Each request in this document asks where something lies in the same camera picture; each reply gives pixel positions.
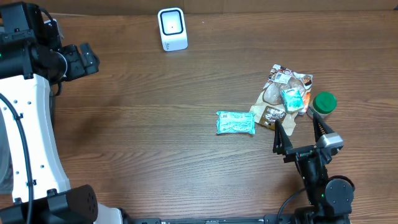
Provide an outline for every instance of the teal packet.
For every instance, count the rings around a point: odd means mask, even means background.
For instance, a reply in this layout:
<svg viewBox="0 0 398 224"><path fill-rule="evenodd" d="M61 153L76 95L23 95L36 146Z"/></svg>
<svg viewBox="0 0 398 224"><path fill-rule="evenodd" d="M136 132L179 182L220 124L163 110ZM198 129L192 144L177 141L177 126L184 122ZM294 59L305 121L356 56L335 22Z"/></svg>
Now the teal packet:
<svg viewBox="0 0 398 224"><path fill-rule="evenodd" d="M283 90L282 99L288 113L293 113L304 108L303 98L297 88Z"/></svg>
<svg viewBox="0 0 398 224"><path fill-rule="evenodd" d="M255 134L254 113L217 111L217 134L249 133Z"/></svg>

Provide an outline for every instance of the food package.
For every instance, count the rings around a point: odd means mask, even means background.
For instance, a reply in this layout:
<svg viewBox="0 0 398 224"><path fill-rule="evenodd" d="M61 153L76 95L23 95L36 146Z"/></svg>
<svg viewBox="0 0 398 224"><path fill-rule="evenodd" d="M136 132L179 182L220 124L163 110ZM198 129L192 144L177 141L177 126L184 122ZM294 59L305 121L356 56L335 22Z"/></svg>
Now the food package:
<svg viewBox="0 0 398 224"><path fill-rule="evenodd" d="M296 88L303 97L311 91L312 81L312 75L297 73L280 65L274 65L256 104L250 108L250 111L254 113L255 122L275 129L275 120L280 119L286 134L291 135L296 126L294 118L298 112L286 112L281 93L284 90Z"/></svg>
<svg viewBox="0 0 398 224"><path fill-rule="evenodd" d="M217 134L249 133L255 134L254 113L252 112L217 112Z"/></svg>
<svg viewBox="0 0 398 224"><path fill-rule="evenodd" d="M298 112L298 115L303 116L307 113L308 105L310 104L311 93L306 93L303 96L304 108Z"/></svg>
<svg viewBox="0 0 398 224"><path fill-rule="evenodd" d="M281 95L288 113L293 113L304 108L303 98L297 88L282 90Z"/></svg>

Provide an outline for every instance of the wooden table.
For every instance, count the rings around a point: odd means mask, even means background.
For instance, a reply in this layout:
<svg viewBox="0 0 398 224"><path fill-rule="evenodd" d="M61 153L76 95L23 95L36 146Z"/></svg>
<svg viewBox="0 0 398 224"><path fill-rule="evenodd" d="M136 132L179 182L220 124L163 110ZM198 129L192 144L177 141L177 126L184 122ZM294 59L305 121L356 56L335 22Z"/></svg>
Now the wooden table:
<svg viewBox="0 0 398 224"><path fill-rule="evenodd" d="M165 53L156 16L62 18L64 44L89 42L100 72L65 83L55 136L72 187L132 217L252 217L275 213L302 187L271 151L274 133L216 135L216 111L249 111L278 63L314 75L313 94L338 107L345 140L329 175L356 184L354 223L398 218L398 13L186 15L187 50ZM312 144L297 117L294 146ZM1 206L10 205L9 196ZM286 212L307 206L305 194Z"/></svg>

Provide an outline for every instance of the brown snack package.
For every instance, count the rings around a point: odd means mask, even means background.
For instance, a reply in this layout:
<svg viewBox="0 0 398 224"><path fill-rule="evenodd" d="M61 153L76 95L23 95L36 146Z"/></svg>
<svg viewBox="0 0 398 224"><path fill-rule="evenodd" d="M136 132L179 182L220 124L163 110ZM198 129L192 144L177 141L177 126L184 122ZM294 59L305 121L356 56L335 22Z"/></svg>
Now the brown snack package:
<svg viewBox="0 0 398 224"><path fill-rule="evenodd" d="M275 120L280 119L286 134L292 135L296 126L294 118L297 116L297 112L286 112L280 91L297 88L303 97L311 91L311 87L312 75L300 74L280 65L274 65L256 104L250 108L250 111L254 112L254 121L274 130Z"/></svg>

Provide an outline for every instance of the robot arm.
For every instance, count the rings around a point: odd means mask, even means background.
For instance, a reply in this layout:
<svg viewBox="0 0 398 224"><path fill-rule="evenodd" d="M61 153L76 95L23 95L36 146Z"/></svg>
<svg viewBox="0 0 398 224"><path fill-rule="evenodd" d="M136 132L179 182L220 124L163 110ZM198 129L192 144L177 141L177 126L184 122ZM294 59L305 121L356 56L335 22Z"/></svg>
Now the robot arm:
<svg viewBox="0 0 398 224"><path fill-rule="evenodd" d="M62 169L55 145L50 120L50 85L40 75L25 80L22 75L0 80L1 93L21 114L27 146L30 156L30 167L34 183L34 199L47 196L47 191L57 192L70 190L70 183ZM0 101L0 108L6 124L7 137L11 149L14 171L14 202L27 202L28 186L25 156L21 136L11 110Z"/></svg>
<svg viewBox="0 0 398 224"><path fill-rule="evenodd" d="M121 211L98 203L89 185L70 188L50 119L50 86L96 73L100 61L88 44L80 45L82 55L75 45L62 47L57 21L35 4L1 6L0 14L0 110L13 161L15 204L0 211L2 222L122 223Z"/></svg>
<svg viewBox="0 0 398 224"><path fill-rule="evenodd" d="M328 177L326 165L343 147L343 139L314 113L315 145L293 148L282 123L275 122L273 152L285 156L284 162L295 162L311 207L299 208L290 219L293 223L349 223L354 184L344 176Z"/></svg>

